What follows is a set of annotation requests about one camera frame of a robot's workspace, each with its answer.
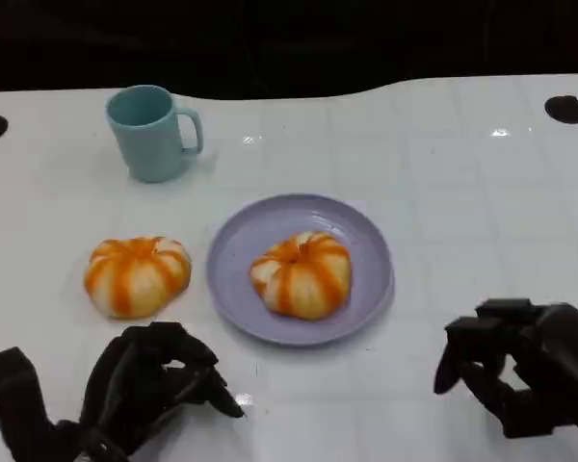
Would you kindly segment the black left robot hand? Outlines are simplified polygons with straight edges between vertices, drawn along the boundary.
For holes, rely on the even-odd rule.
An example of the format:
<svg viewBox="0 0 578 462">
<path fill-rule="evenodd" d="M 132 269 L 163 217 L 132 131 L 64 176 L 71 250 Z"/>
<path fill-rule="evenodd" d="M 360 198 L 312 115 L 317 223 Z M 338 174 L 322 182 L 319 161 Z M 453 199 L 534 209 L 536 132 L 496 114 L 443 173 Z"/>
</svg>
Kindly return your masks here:
<svg viewBox="0 0 578 462">
<path fill-rule="evenodd" d="M 79 424 L 122 454 L 134 454 L 184 405 L 245 412 L 217 371 L 218 357 L 178 322 L 131 326 L 102 352 L 86 386 Z"/>
</svg>

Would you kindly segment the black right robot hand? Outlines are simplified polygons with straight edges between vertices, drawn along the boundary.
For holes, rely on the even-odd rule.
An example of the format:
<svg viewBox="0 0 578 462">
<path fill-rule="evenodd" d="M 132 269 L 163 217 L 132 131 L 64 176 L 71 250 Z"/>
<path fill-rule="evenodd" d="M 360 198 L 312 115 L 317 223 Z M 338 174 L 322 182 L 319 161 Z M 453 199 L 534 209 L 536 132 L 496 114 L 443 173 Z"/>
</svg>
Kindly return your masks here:
<svg viewBox="0 0 578 462">
<path fill-rule="evenodd" d="M 492 298 L 445 328 L 433 390 L 464 382 L 509 439 L 578 427 L 578 309 Z"/>
</svg>

